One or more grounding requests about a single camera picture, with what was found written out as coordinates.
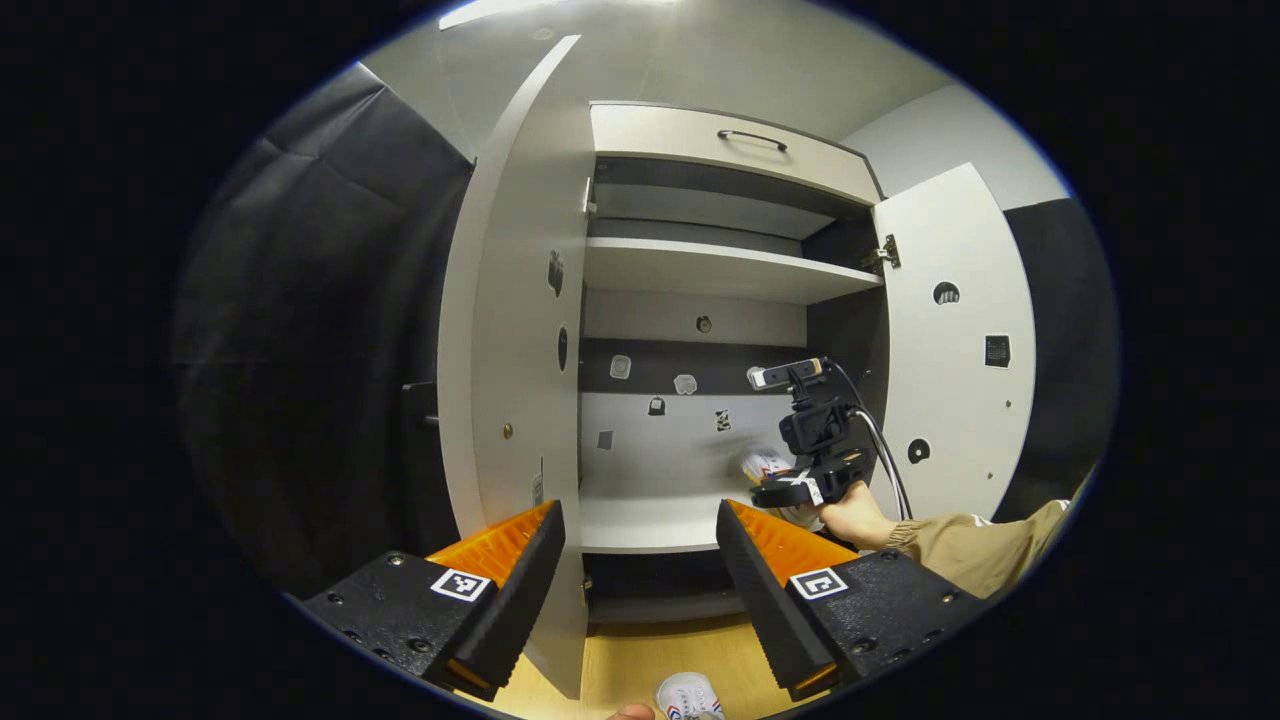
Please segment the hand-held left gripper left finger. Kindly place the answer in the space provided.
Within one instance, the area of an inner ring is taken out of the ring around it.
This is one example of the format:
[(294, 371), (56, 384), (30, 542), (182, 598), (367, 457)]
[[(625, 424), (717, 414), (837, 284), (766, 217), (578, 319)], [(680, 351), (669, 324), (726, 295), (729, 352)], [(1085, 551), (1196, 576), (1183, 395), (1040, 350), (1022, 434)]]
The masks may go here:
[(553, 500), (430, 556), (388, 551), (301, 607), (421, 680), (492, 701), (509, 683), (564, 548)]

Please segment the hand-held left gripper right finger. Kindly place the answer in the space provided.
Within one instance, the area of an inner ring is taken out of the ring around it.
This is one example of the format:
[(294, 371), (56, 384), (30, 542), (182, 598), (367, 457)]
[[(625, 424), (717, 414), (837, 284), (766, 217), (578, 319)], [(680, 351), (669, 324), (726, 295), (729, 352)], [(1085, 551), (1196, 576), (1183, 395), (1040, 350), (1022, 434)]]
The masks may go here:
[(794, 701), (897, 667), (986, 610), (900, 550), (856, 553), (731, 498), (719, 502), (716, 538), (774, 682)]

